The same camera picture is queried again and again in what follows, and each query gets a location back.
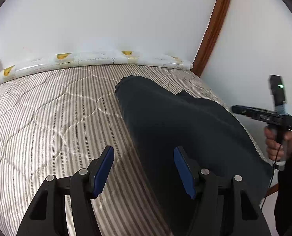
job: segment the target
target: white wall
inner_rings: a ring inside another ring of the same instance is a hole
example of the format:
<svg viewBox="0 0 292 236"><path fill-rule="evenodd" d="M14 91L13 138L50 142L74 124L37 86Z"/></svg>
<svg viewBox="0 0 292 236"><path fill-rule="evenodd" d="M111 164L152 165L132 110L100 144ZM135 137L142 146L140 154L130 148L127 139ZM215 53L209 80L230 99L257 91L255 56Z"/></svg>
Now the white wall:
<svg viewBox="0 0 292 236"><path fill-rule="evenodd" d="M276 230L276 222L274 215L274 208L277 200L278 192L268 196L266 198L265 204L263 206L263 215L267 221L269 230L271 231L271 236L279 236Z"/></svg>
<svg viewBox="0 0 292 236"><path fill-rule="evenodd" d="M202 79L227 106L273 109L269 75L283 77L287 112L292 115L291 12L282 0L231 0ZM238 119L265 150L265 124Z"/></svg>
<svg viewBox="0 0 292 236"><path fill-rule="evenodd" d="M4 68L53 53L145 50L193 61L216 0L6 0Z"/></svg>

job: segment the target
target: human hand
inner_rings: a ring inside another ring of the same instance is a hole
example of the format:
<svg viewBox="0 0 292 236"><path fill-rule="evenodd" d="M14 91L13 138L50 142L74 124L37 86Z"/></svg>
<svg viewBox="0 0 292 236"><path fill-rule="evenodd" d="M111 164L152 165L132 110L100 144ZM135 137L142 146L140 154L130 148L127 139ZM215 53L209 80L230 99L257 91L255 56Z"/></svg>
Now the human hand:
<svg viewBox="0 0 292 236"><path fill-rule="evenodd" d="M265 127L264 133L266 136L265 142L267 145L266 151L268 153L268 157L274 161L276 159L276 155L278 153L277 161L279 161L285 155L285 153L282 149L283 146L280 147L280 144L275 141L276 135L268 127ZM287 141L287 157L286 158L289 158L291 153L292 153L292 131L287 131L285 133L284 140Z"/></svg>

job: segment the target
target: blue gripper pad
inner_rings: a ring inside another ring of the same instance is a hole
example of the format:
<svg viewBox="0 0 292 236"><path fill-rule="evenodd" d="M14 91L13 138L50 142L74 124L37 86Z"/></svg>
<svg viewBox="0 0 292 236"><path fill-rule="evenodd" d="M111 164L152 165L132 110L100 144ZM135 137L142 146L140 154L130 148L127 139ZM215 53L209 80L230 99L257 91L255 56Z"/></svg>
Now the blue gripper pad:
<svg viewBox="0 0 292 236"><path fill-rule="evenodd" d="M102 193L107 181L109 172L114 161L114 149L112 146L106 146L100 158L98 159L93 173L93 195L95 198Z"/></svg>
<svg viewBox="0 0 292 236"><path fill-rule="evenodd" d="M185 191L192 199L196 198L194 177L181 153L179 147L174 149L174 163L178 169Z"/></svg>

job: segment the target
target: mattress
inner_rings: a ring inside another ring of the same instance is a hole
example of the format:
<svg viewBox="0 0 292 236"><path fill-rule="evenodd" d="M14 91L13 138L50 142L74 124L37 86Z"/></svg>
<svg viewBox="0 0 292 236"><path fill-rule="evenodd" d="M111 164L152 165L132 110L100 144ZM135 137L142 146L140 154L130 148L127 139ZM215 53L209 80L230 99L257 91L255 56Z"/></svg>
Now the mattress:
<svg viewBox="0 0 292 236"><path fill-rule="evenodd" d="M185 90L225 107L192 72L171 68L72 67L3 83L0 229L5 236L16 235L30 201L47 175L73 175L98 158L106 145L114 148L114 163L102 194L92 201L102 235L171 235L114 93L115 85L128 75L144 76L172 93ZM69 197L65 206L69 235L74 236Z"/></svg>

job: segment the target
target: bed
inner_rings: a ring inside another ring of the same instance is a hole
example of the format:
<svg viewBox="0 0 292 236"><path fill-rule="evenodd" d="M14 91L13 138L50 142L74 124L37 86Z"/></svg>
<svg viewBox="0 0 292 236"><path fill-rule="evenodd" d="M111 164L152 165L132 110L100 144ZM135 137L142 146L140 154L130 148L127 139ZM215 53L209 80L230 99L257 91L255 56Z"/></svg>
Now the bed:
<svg viewBox="0 0 292 236"><path fill-rule="evenodd" d="M72 175L115 150L103 194L92 204L103 235L171 235L142 170L114 93L125 76L152 79L172 93L225 105L191 71L137 65L72 67L0 86L0 229L15 235L49 174ZM259 155L265 159L257 147ZM66 198L70 235L75 235Z"/></svg>

